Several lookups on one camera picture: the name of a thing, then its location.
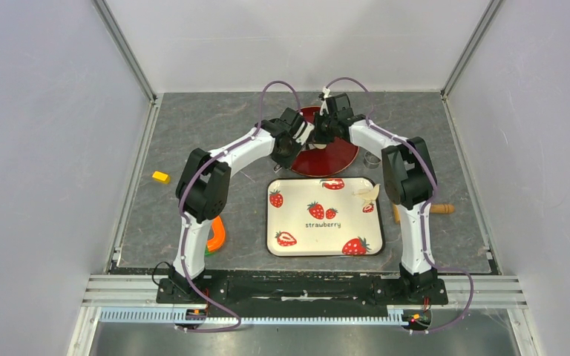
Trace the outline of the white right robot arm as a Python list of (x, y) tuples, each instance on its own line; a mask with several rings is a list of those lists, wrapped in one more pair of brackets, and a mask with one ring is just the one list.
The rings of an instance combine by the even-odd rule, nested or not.
[(315, 140), (343, 139), (381, 161), (383, 186), (399, 213), (402, 259), (399, 293), (409, 303), (425, 297), (438, 280), (430, 252), (430, 205), (437, 191), (428, 147), (420, 137), (391, 133), (363, 114), (356, 115), (346, 93), (325, 88), (315, 115)]

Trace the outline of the small metal cup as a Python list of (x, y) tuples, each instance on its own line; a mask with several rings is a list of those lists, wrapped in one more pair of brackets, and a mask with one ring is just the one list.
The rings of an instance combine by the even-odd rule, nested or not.
[(381, 160), (370, 153), (369, 151), (364, 153), (364, 167), (367, 169), (377, 169), (381, 165)]

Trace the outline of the white strawberry enamel tray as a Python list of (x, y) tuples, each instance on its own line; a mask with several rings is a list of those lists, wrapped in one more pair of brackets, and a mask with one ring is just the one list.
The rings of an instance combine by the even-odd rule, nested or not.
[(277, 257), (376, 255), (384, 248), (377, 200), (353, 193), (365, 177), (276, 179), (267, 187), (266, 246)]

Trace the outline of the wooden dough roller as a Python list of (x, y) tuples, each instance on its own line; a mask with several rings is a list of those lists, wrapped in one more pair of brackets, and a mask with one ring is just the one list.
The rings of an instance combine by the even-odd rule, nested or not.
[[(400, 223), (400, 215), (397, 205), (393, 207), (393, 218), (396, 224)], [(452, 214), (455, 212), (455, 206), (452, 204), (432, 204), (430, 206), (430, 213), (432, 214)]]

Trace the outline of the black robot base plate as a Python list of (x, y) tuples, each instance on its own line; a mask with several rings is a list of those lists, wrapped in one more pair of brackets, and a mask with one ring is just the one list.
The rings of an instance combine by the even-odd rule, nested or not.
[(156, 302), (185, 306), (192, 318), (381, 317), (388, 306), (445, 306), (443, 279), (408, 291), (397, 276), (339, 271), (207, 269), (187, 289), (167, 274), (154, 284)]

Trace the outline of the dough trimmings scrap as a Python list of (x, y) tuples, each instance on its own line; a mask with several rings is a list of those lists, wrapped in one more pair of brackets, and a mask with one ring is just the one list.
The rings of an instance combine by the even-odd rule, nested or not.
[(375, 184), (372, 188), (361, 189), (353, 193), (353, 196), (362, 200), (363, 205), (369, 205), (370, 203), (373, 203), (377, 200), (379, 191), (380, 185)]

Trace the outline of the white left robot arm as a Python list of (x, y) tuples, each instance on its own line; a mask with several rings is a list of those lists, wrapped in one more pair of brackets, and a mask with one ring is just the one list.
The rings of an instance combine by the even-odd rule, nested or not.
[(189, 154), (176, 196), (182, 218), (180, 244), (170, 279), (187, 303), (199, 300), (204, 252), (212, 221), (226, 206), (231, 178), (254, 161), (269, 157), (289, 168), (313, 136), (314, 124), (287, 108), (279, 118), (262, 120), (248, 133), (221, 148), (195, 148)]

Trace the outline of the round red lacquer tray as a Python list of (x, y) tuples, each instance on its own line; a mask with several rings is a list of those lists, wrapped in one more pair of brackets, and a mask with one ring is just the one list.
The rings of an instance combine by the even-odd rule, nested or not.
[(359, 147), (339, 138), (320, 148), (311, 143), (306, 144), (290, 170), (305, 177), (334, 176), (348, 168), (355, 161), (358, 152)]

